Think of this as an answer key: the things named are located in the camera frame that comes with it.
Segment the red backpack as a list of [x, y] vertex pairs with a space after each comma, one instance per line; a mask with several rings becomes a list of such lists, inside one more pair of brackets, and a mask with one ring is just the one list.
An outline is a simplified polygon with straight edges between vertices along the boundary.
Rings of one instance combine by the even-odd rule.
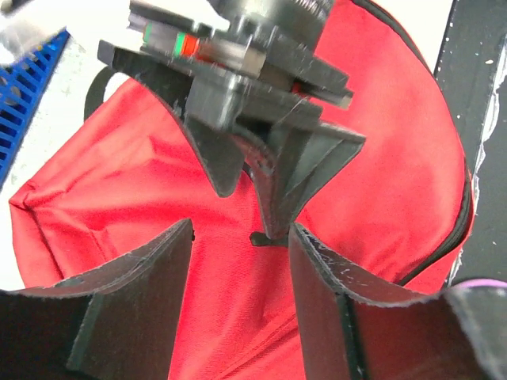
[[[345, 71], [361, 152], [299, 222], [409, 289], [441, 289], [473, 219], [470, 174], [446, 101], [403, 27], [371, 1], [335, 3], [318, 44]], [[218, 197], [166, 108], [126, 81], [10, 199], [27, 287], [50, 286], [137, 248], [180, 219], [196, 232], [172, 379], [302, 379], [288, 251], [255, 247], [250, 178]]]

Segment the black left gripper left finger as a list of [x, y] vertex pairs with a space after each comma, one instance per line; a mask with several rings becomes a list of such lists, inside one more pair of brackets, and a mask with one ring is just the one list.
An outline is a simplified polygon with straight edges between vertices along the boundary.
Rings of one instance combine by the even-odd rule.
[[193, 225], [52, 287], [1, 293], [4, 379], [165, 379]]

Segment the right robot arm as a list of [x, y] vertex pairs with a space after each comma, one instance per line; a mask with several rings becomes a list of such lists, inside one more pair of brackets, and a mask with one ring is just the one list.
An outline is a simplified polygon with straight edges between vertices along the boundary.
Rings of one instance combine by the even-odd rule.
[[1, 62], [62, 30], [151, 91], [177, 118], [218, 196], [251, 169], [269, 238], [364, 145], [321, 118], [347, 108], [347, 76], [315, 56], [331, 1], [8, 1]]

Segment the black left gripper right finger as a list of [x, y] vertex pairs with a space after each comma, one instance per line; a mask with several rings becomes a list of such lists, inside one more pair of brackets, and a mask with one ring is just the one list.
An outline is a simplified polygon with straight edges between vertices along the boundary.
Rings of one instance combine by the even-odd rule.
[[505, 378], [503, 283], [420, 294], [373, 275], [299, 224], [288, 251], [307, 378]]

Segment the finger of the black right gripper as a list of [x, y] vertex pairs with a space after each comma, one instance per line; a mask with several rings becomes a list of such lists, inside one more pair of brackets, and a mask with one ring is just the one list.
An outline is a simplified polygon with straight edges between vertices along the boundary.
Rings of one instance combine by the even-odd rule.
[[171, 70], [143, 71], [134, 79], [149, 89], [170, 111], [192, 147], [214, 191], [220, 197], [236, 189], [244, 163], [244, 154], [232, 139], [213, 131], [191, 114], [207, 104], [197, 95], [193, 79]]
[[351, 162], [365, 136], [329, 123], [276, 125], [253, 148], [253, 182], [265, 234], [282, 238], [308, 201]]

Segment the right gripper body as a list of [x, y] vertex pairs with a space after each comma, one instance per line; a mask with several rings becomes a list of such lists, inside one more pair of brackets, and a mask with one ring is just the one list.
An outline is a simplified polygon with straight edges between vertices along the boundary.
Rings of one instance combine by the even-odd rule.
[[214, 27], [164, 5], [133, 1], [124, 43], [97, 57], [152, 92], [183, 131], [327, 130], [316, 100], [347, 108], [348, 78], [315, 48], [331, 1], [214, 1]]

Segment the blue plastic basket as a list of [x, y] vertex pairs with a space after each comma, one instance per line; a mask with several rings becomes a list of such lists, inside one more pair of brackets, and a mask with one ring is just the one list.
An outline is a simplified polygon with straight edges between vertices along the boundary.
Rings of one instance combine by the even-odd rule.
[[62, 31], [19, 63], [1, 68], [2, 183], [6, 181], [69, 37], [67, 31]]

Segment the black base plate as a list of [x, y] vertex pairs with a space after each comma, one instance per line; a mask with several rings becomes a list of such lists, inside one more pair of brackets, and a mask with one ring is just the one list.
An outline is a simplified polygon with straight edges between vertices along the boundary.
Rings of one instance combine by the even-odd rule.
[[475, 222], [449, 280], [506, 279], [506, 3], [455, 1], [435, 71], [472, 172]]

